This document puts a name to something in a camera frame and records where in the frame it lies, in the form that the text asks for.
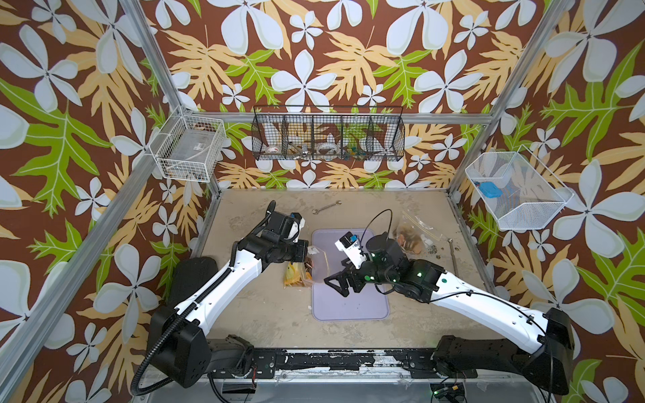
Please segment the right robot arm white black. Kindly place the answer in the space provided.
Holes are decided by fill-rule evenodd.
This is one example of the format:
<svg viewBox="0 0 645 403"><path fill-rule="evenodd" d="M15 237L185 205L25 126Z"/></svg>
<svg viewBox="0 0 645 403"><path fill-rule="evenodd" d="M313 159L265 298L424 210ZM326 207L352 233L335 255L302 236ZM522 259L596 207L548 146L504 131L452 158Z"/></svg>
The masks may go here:
<svg viewBox="0 0 645 403"><path fill-rule="evenodd" d="M571 320L562 310L520 307L435 263L411 260L387 233L362 244L348 232L334 245L346 256L344 268L324 282L343 297L361 292L368 284L387 285L392 292L457 312L499 334L498 339L487 340L442 337L433 353L439 371L489 369L520 374L544 391L569 394L574 336Z"/></svg>

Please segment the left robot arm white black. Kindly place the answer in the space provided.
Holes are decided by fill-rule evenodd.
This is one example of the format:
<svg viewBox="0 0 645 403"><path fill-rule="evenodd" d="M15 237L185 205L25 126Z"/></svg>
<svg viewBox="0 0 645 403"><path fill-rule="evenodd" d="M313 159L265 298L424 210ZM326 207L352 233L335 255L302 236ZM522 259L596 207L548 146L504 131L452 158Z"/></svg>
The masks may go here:
<svg viewBox="0 0 645 403"><path fill-rule="evenodd" d="M233 299L270 265L302 263L308 242L300 237L300 213L275 211L271 201L263 219L232 246L227 265L174 307L161 307L149 328L146 356L130 386L132 396L145 396L176 382L184 388L220 370L243 377L253 371L254 347L229 335L212 342L207 336Z"/></svg>

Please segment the ziploc bag with cookies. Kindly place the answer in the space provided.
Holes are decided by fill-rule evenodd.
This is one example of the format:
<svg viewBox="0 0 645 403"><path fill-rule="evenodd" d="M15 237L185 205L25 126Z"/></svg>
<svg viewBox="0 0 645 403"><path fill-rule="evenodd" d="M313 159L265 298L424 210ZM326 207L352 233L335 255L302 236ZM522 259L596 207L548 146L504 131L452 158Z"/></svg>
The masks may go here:
<svg viewBox="0 0 645 403"><path fill-rule="evenodd" d="M312 288L323 283L331 274L327 254L322 249L310 246L303 263L289 263L283 277L283 286Z"/></svg>

